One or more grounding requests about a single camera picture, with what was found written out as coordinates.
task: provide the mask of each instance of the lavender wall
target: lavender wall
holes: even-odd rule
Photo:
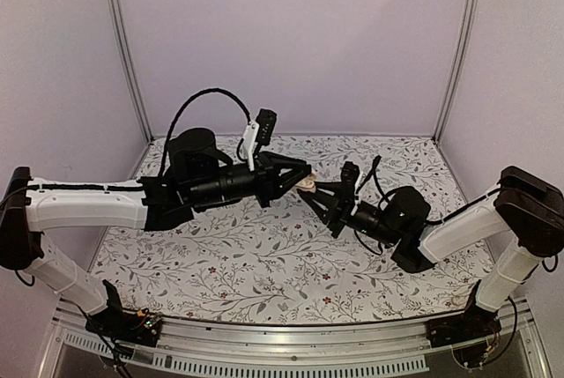
[[[0,48],[0,189],[19,165],[55,180],[126,178],[144,142],[106,0],[0,0]],[[99,230],[51,235],[84,266]],[[0,376],[32,376],[55,304],[43,284],[0,270]]]
[[[443,148],[470,198],[515,164],[564,189],[564,0],[479,0]],[[499,255],[507,240],[491,241]],[[525,289],[564,376],[564,268]]]
[[[192,93],[223,86],[278,132],[431,135],[464,0],[122,0],[152,128]],[[241,132],[230,101],[179,123]]]

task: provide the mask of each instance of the black cable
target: black cable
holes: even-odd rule
[[[33,275],[32,280],[30,282],[27,282],[21,277],[21,275],[19,275],[19,271],[14,272],[16,272],[16,277],[18,277],[18,280],[21,281],[21,284],[27,285],[28,287],[33,287],[35,285],[35,277]]]
[[[556,268],[558,268],[558,255],[554,255],[554,265],[553,265],[552,268],[549,268],[548,266],[546,266],[546,259],[543,259],[543,268],[548,273],[555,272]]]
[[[170,127],[168,128],[167,138],[165,139],[165,145],[163,146],[163,150],[162,150],[162,159],[160,160],[159,173],[157,174],[157,176],[159,178],[162,177],[163,174],[165,173],[165,164],[167,163],[168,143],[170,142],[170,138],[173,135],[174,127],[176,126],[176,123],[178,122],[182,113],[184,112],[184,109],[186,109],[186,107],[190,103],[192,103],[194,100],[196,100],[200,96],[204,96],[205,94],[208,94],[208,93],[221,93],[221,94],[227,96],[229,99],[233,100],[237,105],[239,105],[239,107],[241,108],[241,110],[245,114],[245,117],[247,118],[247,123],[250,122],[250,113],[249,113],[249,110],[247,109],[247,107],[245,106],[245,104],[243,102],[241,102],[241,100],[237,96],[235,96],[234,94],[232,94],[231,92],[229,92],[227,90],[220,89],[218,87],[214,87],[214,88],[211,88],[211,89],[204,89],[204,90],[199,91],[196,94],[193,94],[192,96],[189,97],[188,100],[186,100],[180,106],[180,109],[178,109],[178,112],[176,112],[176,115],[174,116],[173,121],[170,123]]]
[[[390,196],[395,195],[399,190],[401,189],[407,189],[411,186],[401,186],[401,187],[396,187],[395,189],[390,190],[389,192],[387,192],[386,194],[384,194],[382,196],[382,198],[378,201],[378,210],[382,211],[382,202],[390,202]]]
[[[98,338],[102,341],[102,343],[108,348],[108,350],[112,353],[112,357],[114,358],[114,370],[122,377],[122,378],[133,378],[128,371],[127,367],[125,366],[125,362],[119,357],[118,350],[101,335],[98,330],[96,324],[92,321],[89,314],[87,314],[79,305],[77,305],[78,310],[82,313],[82,316],[86,319],[86,321],[90,324]]]
[[[142,191],[143,186],[104,186],[102,184],[43,184],[34,186],[43,190],[105,190],[105,191]]]
[[[380,192],[380,196],[382,196],[382,199],[384,199],[386,202],[389,203],[390,200],[388,199],[388,197],[384,193],[384,190],[382,190],[382,187],[380,186],[380,182],[378,181],[378,175],[377,175],[377,171],[376,171],[376,169],[378,168],[378,165],[380,164],[380,160],[382,159],[382,156],[378,155],[376,157],[376,159],[372,163],[372,178],[374,178],[374,184],[375,184],[376,188],[378,189],[378,191]]]
[[[513,299],[511,299],[511,297],[508,297],[508,300],[511,302],[511,306],[513,306],[513,312],[515,314],[515,321],[513,322],[513,330],[511,331],[511,335],[509,336],[509,340],[508,342],[505,344],[505,346],[503,347],[503,349],[501,349],[501,352],[499,352],[499,354],[494,357],[491,358],[490,360],[486,360],[486,362],[484,362],[484,366],[486,365],[491,365],[492,363],[494,363],[497,359],[499,359],[501,356],[503,356],[503,354],[508,350],[508,348],[511,346],[511,343],[513,343],[513,339],[515,338],[515,335],[517,333],[517,323],[519,321],[519,313],[517,312],[517,305],[515,304],[515,302],[513,301]]]
[[[103,186],[101,184],[43,184],[39,186],[34,184],[31,186],[20,187],[4,196],[4,199],[0,201],[0,211],[4,208],[4,205],[8,203],[8,200],[12,197],[21,193],[22,191],[28,190],[104,190],[104,191],[142,191],[143,186]]]
[[[239,140],[239,144],[237,145],[237,159],[240,160],[241,162],[245,162],[246,159],[244,159],[241,156],[241,147],[243,146],[243,142],[245,141],[244,138],[242,138],[241,140]]]
[[[491,195],[494,195],[495,193],[498,193],[501,191],[501,187],[498,187],[497,189],[493,189],[492,191],[490,191],[489,193],[478,197],[477,199],[472,200],[471,202],[465,204],[464,206],[461,206],[460,208],[458,208],[456,211],[451,212],[449,215],[447,215],[446,217],[442,218],[442,219],[437,219],[437,220],[427,220],[425,221],[425,223],[428,226],[439,226],[440,224],[442,224],[443,222],[448,221],[449,219],[454,218],[456,215],[460,215],[462,212],[466,211],[468,208],[472,207],[474,204],[477,204],[479,202],[481,202],[482,200],[485,200],[487,197],[490,197]]]
[[[364,248],[365,248],[366,250],[368,250],[370,253],[372,253],[373,255],[376,255],[376,256],[382,256],[382,255],[383,255],[384,249],[382,248],[382,244],[381,244],[379,241],[378,241],[378,250],[380,250],[380,253],[378,253],[378,252],[376,252],[375,250],[371,249],[364,241],[362,241],[362,240],[360,239],[360,236],[359,236],[359,234],[357,233],[356,230],[353,230],[353,231],[354,231],[354,235],[356,236],[356,240],[358,240],[359,243],[360,243],[362,246],[364,246]]]
[[[26,190],[37,190],[39,188],[39,186],[25,186],[25,187],[20,187],[19,189],[16,189],[14,191],[11,191],[10,193],[8,193],[6,196],[4,196],[4,199],[2,199],[2,201],[0,202],[0,210],[3,209],[4,205],[6,203],[8,203],[8,200],[10,199],[10,197],[17,195],[18,193],[21,193],[22,191],[26,191]]]
[[[364,186],[367,185],[367,183],[370,181],[370,177],[372,176],[372,174],[374,173],[376,167],[378,167],[378,164],[380,163],[380,160],[382,159],[382,156],[378,155],[376,156],[373,161],[372,161],[372,166],[370,167],[370,170],[367,172],[367,176],[364,177],[364,180],[362,180],[362,183],[360,184],[360,186],[356,189],[356,194],[358,195],[360,193],[360,191],[364,188]]]

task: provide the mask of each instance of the white robot arm segment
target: white robot arm segment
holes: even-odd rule
[[[419,251],[431,263],[440,262],[458,250],[510,228],[495,210],[495,195],[488,191],[485,200],[439,226],[427,226],[420,237]]]
[[[487,312],[497,312],[543,259],[544,257],[534,256],[526,248],[520,247],[514,236],[493,269],[479,283],[476,306]]]
[[[41,238],[41,250],[44,256],[34,259],[24,272],[43,281],[55,294],[76,303],[89,315],[108,307],[106,287],[99,278],[78,267],[47,235]]]
[[[26,193],[30,198],[26,214],[31,232],[66,226],[122,226],[134,229],[145,227],[147,206],[143,205],[143,199],[146,194],[134,180],[76,184],[34,178],[28,185],[39,186],[39,189]],[[44,189],[48,185],[60,189]]]

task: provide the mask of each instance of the floral tablecloth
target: floral tablecloth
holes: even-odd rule
[[[218,137],[218,147],[234,157],[238,139]],[[138,175],[157,173],[162,144],[162,139],[152,144]],[[384,190],[416,187],[433,206],[435,218],[463,202],[428,138],[276,137],[267,150],[307,160],[326,181],[338,181],[346,160],[366,172],[380,154]],[[372,182],[363,198],[377,202]],[[93,274],[114,283],[130,308],[214,321],[299,324],[380,321],[458,309],[492,266],[484,243],[412,275],[391,262],[391,252],[372,255],[347,229],[333,239],[291,192],[270,209],[246,199],[197,214],[173,231],[111,228]]]

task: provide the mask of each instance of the aluminum frame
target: aluminum frame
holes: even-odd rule
[[[123,22],[122,6],[120,0],[108,0],[108,8],[114,26],[115,41],[122,60],[123,73],[125,74],[125,81],[127,82],[130,91],[131,102],[139,127],[143,133],[146,142],[149,143],[153,140],[151,124],[145,109],[145,103],[139,90],[139,83],[137,81],[137,74],[133,65],[133,58],[131,56],[130,44],[125,33],[125,24]]]
[[[442,100],[439,118],[434,127],[433,140],[437,142],[438,145],[441,143],[442,137],[444,136],[447,122],[449,120],[450,111],[452,109],[452,104],[456,96],[456,89],[458,88],[460,77],[462,75],[464,59],[466,57],[466,52],[470,43],[471,30],[472,25],[474,24],[477,6],[478,0],[466,0],[464,3],[464,14],[462,25],[460,27],[460,34],[458,35],[455,58],[450,69],[449,82],[447,84],[447,90]]]
[[[519,312],[517,336],[528,349],[525,363],[529,364],[533,377],[550,378],[552,375],[529,305],[523,298],[517,299],[516,305]],[[503,327],[501,334],[507,335],[514,321],[511,305],[504,305],[499,317]],[[396,365],[397,369],[397,365],[412,361],[419,361],[418,370],[423,372],[427,365],[420,362],[422,358],[451,349],[450,346],[431,348],[426,338],[427,319],[288,327],[166,318],[158,346],[154,349],[136,346],[130,362],[190,376],[208,376],[211,372],[204,373],[204,370],[223,367],[237,369],[240,376],[252,376],[252,371],[255,371],[255,376],[260,378],[265,376],[263,371],[278,371],[280,376],[284,372],[287,377],[297,377],[301,371],[306,374],[310,371],[310,376],[315,377],[318,373],[311,371],[325,370],[335,374],[334,371],[339,370],[366,371],[367,367],[386,365]],[[84,326],[85,319],[78,309],[69,302],[61,301],[50,325],[40,378],[53,378],[57,359],[65,344],[104,355],[97,337],[86,333]],[[201,373],[183,370],[190,364],[201,366]],[[395,375],[377,376],[401,376],[417,371],[403,369],[395,372]]]

